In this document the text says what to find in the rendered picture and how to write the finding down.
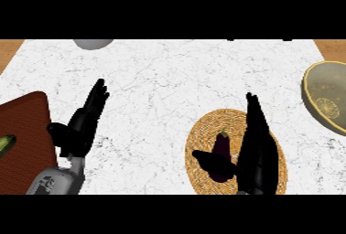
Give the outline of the olive bowl with yellow rim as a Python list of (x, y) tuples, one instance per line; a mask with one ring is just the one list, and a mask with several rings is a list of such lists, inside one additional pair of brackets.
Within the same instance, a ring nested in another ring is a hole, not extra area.
[(346, 63), (322, 61), (306, 70), (301, 99), (319, 124), (346, 136)]

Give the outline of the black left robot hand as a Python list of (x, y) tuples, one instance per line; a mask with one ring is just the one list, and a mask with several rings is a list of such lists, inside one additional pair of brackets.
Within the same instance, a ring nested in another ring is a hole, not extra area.
[(87, 156), (108, 97), (109, 92), (106, 91), (103, 79), (97, 79), (84, 106), (77, 109), (69, 123), (52, 122), (47, 125), (46, 129), (52, 135), (53, 144), (60, 148), (60, 157)]

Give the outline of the green cucumber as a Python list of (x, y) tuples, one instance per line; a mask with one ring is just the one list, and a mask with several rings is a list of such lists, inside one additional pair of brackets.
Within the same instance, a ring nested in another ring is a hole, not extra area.
[(16, 144), (16, 136), (13, 134), (7, 134), (0, 137), (0, 158), (7, 154), (7, 151)]

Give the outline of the grey rounded object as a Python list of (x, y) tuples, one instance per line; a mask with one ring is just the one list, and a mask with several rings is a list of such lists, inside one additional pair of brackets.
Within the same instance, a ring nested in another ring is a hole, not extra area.
[(105, 48), (112, 42), (112, 39), (74, 39), (75, 45), (86, 50)]

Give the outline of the round woven straw placemat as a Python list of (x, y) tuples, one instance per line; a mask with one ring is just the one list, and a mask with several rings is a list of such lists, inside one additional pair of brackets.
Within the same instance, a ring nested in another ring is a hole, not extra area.
[(188, 134), (185, 168), (192, 188), (199, 195), (235, 195), (238, 192), (236, 177), (232, 177), (225, 183), (214, 182), (192, 156), (195, 150), (204, 152), (213, 150), (216, 136), (220, 132), (228, 135), (229, 157), (231, 162), (236, 165), (245, 132), (245, 112), (233, 109), (208, 112), (198, 119)]

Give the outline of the dark purple eggplant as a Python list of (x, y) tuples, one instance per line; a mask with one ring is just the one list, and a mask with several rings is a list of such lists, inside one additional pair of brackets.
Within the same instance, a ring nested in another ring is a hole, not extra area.
[(231, 162), (229, 137), (225, 131), (216, 135), (211, 152), (210, 178), (217, 183), (225, 183), (235, 174), (235, 164)]

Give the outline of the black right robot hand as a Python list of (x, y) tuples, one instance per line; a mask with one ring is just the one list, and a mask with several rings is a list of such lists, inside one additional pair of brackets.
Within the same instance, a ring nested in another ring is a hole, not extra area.
[[(245, 195), (273, 195), (278, 184), (278, 151), (275, 139), (260, 109), (259, 97), (245, 94), (247, 115), (245, 132), (235, 165), (238, 193)], [(195, 150), (192, 156), (204, 171), (211, 172), (211, 153)]]

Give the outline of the reddish brown cutting board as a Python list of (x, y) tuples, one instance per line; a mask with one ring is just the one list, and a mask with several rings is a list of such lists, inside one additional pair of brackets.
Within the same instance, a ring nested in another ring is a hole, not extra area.
[(55, 146), (46, 126), (52, 122), (47, 96), (41, 91), (0, 105), (0, 137), (16, 143), (0, 157), (0, 195), (26, 192), (38, 173), (56, 166)]

